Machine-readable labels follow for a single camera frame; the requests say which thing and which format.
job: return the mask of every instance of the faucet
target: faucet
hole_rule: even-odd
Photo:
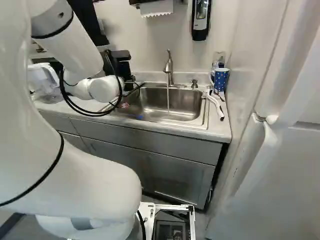
[[[170,49],[168,49],[167,52],[168,60],[166,61],[163,71],[168,74],[168,87],[185,88],[186,85],[184,84],[174,83],[174,62],[172,61]]]
[[[190,81],[190,83],[192,84],[192,85],[191,85],[191,88],[192,88],[192,89],[197,89],[197,88],[198,88],[198,80],[192,79],[192,80]]]

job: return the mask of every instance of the refrigerator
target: refrigerator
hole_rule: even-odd
[[[320,1],[242,0],[228,64],[232,140],[206,237],[320,239]]]

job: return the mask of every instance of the blue cup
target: blue cup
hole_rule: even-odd
[[[219,92],[225,91],[229,73],[229,68],[216,68],[214,70],[214,89],[217,89]]]

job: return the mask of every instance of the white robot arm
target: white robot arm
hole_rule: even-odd
[[[32,37],[76,73],[69,83],[103,64],[66,0],[1,3],[0,206],[38,215],[60,237],[124,240],[140,205],[140,180],[126,166],[73,147],[38,113],[26,81],[31,22]]]
[[[27,4],[32,38],[63,64],[66,91],[82,100],[113,100],[119,94],[114,75],[87,79],[100,73],[104,62],[67,1],[28,0]]]

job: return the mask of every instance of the running water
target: running water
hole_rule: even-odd
[[[169,111],[169,84],[166,86],[166,108],[168,110],[168,116],[170,114],[170,111]]]

